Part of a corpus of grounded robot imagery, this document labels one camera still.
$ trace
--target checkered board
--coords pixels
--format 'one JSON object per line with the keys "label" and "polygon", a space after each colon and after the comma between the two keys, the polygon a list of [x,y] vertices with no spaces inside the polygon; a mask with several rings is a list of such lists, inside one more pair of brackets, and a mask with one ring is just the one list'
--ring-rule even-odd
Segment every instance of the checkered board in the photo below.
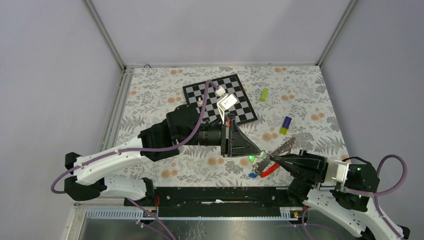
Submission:
{"label": "checkered board", "polygon": [[[258,120],[258,117],[256,117],[255,111],[252,108],[251,102],[249,101],[237,74],[220,77],[212,80],[212,82],[223,87],[227,93],[234,94],[237,97],[238,102],[230,107],[227,112],[229,111],[235,115],[235,120],[239,125]],[[200,113],[202,106],[198,106],[197,101],[199,97],[203,99],[205,94],[205,82],[183,86],[182,89],[184,91],[186,102],[191,106],[196,107],[197,112]],[[217,106],[219,96],[215,93],[212,86],[209,86],[207,92],[209,97],[206,102],[206,111],[204,112],[203,121],[208,120],[209,122],[212,122],[221,118]]]}

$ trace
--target blue object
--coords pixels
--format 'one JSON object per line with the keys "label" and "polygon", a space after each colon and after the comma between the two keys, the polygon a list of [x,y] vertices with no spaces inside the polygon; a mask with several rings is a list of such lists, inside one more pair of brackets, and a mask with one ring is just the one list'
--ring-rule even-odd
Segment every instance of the blue object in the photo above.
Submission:
{"label": "blue object", "polygon": [[289,126],[290,126],[290,123],[291,123],[291,122],[292,122],[292,118],[291,118],[291,117],[286,116],[286,117],[284,118],[284,122],[282,123],[282,126],[281,126],[281,127],[285,128],[285,129],[289,129]]}

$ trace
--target white wall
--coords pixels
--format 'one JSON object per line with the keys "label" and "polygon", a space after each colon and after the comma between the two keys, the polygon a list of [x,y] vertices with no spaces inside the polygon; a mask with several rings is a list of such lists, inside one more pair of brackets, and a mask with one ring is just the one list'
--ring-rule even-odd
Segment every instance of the white wall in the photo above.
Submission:
{"label": "white wall", "polygon": [[92,0],[128,65],[315,63],[349,0]]}
{"label": "white wall", "polygon": [[0,33],[0,239],[58,240],[50,184],[97,150],[120,71],[78,0],[3,0]]}
{"label": "white wall", "polygon": [[[423,9],[422,0],[359,1],[322,67],[349,154],[375,167],[387,154],[406,160],[405,184],[380,202],[410,239],[424,235]],[[379,190],[400,175],[389,160]]]}

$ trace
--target green object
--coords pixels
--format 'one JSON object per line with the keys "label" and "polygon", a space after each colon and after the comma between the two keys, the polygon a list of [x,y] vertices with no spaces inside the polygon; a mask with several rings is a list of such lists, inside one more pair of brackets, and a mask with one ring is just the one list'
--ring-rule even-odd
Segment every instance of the green object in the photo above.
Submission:
{"label": "green object", "polygon": [[264,88],[262,91],[262,96],[260,96],[260,101],[265,102],[265,100],[267,99],[267,95],[268,95],[268,88]]}
{"label": "green object", "polygon": [[254,162],[255,161],[255,156],[247,156],[247,160]]}
{"label": "green object", "polygon": [[284,127],[280,128],[279,133],[282,134],[282,135],[286,135],[287,134],[287,128],[284,128]]}

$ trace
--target leaf pattern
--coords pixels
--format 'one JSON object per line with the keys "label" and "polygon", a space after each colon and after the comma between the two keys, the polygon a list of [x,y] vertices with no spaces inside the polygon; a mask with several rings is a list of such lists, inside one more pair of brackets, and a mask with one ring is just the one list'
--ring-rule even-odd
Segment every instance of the leaf pattern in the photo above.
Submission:
{"label": "leaf pattern", "polygon": [[[329,159],[346,157],[347,150],[317,66],[282,67],[172,67],[136,68],[132,76],[116,144],[160,123],[166,114],[185,104],[183,86],[237,74],[257,121],[240,126],[262,150],[271,151],[290,137],[299,149]],[[268,88],[265,102],[259,101]],[[279,133],[284,117],[292,118],[287,135]],[[266,178],[250,178],[252,163],[245,157],[223,158],[219,146],[183,146],[178,156],[135,165],[116,174],[152,179],[164,187],[288,186],[290,174],[282,168]]]}

